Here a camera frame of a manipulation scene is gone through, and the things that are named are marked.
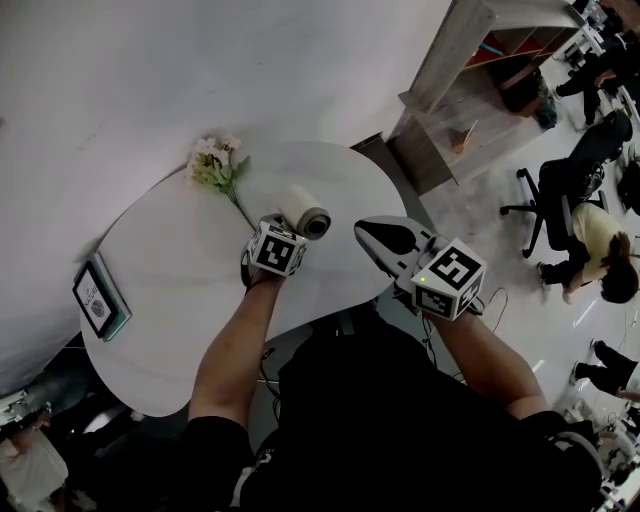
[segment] table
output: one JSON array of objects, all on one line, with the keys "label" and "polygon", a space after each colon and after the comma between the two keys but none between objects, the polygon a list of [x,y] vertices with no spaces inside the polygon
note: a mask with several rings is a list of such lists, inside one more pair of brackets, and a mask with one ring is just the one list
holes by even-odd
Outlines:
[{"label": "table", "polygon": [[[380,168],[322,142],[246,152],[251,166],[238,197],[253,222],[275,213],[274,194],[290,183],[305,187],[333,218],[283,285],[268,338],[366,302],[391,284],[353,235],[362,218],[405,215]],[[111,228],[99,251],[133,316],[106,343],[80,318],[91,362],[122,402],[149,416],[188,402],[205,350],[244,295],[240,255],[252,233],[226,196],[189,185],[185,171],[144,194]]]}]

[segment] yellow shirt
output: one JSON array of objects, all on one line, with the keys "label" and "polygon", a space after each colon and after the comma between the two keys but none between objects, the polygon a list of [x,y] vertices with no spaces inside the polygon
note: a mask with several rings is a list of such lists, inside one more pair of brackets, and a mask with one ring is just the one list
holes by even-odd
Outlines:
[{"label": "yellow shirt", "polygon": [[579,204],[573,213],[573,233],[589,252],[591,259],[582,269],[582,279],[597,281],[607,275],[608,267],[601,267],[602,258],[609,255],[611,239],[620,232],[622,226],[602,208],[591,203]]}]

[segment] wooden cabinet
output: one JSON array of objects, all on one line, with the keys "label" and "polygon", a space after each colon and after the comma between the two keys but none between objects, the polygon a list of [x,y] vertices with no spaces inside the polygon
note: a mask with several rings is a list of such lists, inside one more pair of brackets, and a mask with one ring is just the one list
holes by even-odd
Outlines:
[{"label": "wooden cabinet", "polygon": [[[405,112],[389,139],[419,195],[472,179],[543,133],[528,117],[535,105],[517,115],[502,96],[522,87],[583,24],[562,0],[453,0],[413,84],[400,94]],[[517,71],[496,80],[496,67],[513,65]],[[474,123],[464,151],[454,152],[453,141]]]}]

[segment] white shoe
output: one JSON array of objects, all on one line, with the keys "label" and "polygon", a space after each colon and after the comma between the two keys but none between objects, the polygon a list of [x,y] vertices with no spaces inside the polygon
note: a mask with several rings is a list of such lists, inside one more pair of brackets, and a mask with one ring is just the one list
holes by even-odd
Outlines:
[{"label": "white shoe", "polygon": [[576,361],[573,363],[573,368],[571,368],[571,375],[569,375],[569,384],[575,386],[578,383],[578,379],[576,378],[576,368],[578,368],[578,364],[580,361]]}]

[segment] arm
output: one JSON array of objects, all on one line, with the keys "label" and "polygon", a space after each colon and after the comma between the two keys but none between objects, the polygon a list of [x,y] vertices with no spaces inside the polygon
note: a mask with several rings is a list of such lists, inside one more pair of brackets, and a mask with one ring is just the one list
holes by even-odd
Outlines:
[{"label": "arm", "polygon": [[282,282],[274,275],[251,288],[213,340],[198,369],[190,420],[220,416],[247,427],[267,329]]},{"label": "arm", "polygon": [[18,453],[26,453],[33,442],[33,433],[40,430],[43,426],[48,427],[49,425],[49,417],[41,414],[33,425],[23,428],[9,437],[11,444],[13,444]]},{"label": "arm", "polygon": [[573,276],[573,279],[569,283],[569,286],[564,289],[564,292],[565,293],[573,293],[577,289],[579,289],[584,283],[585,283],[585,281],[584,281],[584,279],[582,277],[582,271],[580,271],[575,276]]},{"label": "arm", "polygon": [[464,312],[454,322],[431,320],[471,389],[518,419],[548,409],[527,362],[477,317]]},{"label": "arm", "polygon": [[617,395],[620,398],[626,398],[627,400],[631,400],[632,402],[640,402],[640,393],[636,391],[625,391],[623,389],[618,390]]}]

